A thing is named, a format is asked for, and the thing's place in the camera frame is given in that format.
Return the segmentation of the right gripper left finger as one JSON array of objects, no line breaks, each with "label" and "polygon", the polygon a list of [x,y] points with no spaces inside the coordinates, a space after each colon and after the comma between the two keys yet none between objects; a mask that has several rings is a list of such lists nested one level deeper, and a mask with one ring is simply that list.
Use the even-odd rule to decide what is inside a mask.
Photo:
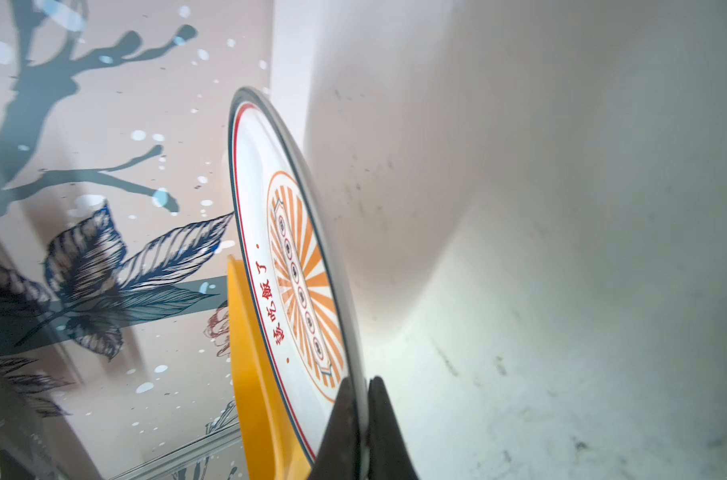
[{"label": "right gripper left finger", "polygon": [[339,384],[327,428],[308,480],[355,480],[359,474],[359,427],[349,378]]}]

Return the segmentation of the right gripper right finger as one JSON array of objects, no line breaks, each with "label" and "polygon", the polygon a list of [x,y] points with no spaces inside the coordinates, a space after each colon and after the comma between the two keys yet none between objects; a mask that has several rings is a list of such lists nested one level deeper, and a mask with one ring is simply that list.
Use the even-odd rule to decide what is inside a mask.
[{"label": "right gripper right finger", "polygon": [[383,378],[369,382],[369,479],[417,480]]}]

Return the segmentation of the orange sunburst plate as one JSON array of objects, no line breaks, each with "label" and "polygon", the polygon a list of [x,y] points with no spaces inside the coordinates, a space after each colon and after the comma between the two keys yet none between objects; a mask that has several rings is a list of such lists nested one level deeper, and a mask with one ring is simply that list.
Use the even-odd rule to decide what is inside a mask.
[{"label": "orange sunburst plate", "polygon": [[367,382],[343,264],[308,163],[277,109],[252,87],[229,114],[232,202],[250,302],[296,439],[315,462],[342,382],[369,426]]}]

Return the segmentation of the yellow plastic bin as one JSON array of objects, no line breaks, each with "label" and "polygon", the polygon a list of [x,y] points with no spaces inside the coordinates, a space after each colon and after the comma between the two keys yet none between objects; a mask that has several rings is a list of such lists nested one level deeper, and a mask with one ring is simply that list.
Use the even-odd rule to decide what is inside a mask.
[{"label": "yellow plastic bin", "polygon": [[310,473],[285,411],[253,306],[244,263],[227,259],[233,392],[251,479],[305,479]]}]

